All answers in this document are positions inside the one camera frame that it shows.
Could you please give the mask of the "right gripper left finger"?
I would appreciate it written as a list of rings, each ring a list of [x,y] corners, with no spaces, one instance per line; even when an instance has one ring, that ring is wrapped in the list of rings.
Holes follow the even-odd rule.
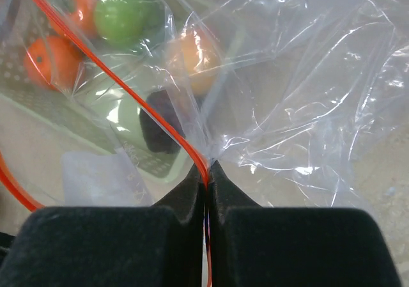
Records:
[[[47,207],[1,264],[2,286],[200,286],[205,190],[199,172],[149,207]]]

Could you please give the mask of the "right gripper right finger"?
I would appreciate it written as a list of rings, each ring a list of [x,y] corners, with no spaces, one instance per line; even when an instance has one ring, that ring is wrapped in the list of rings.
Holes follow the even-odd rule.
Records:
[[[210,169],[214,286],[400,286],[377,223],[356,208],[267,208]]]

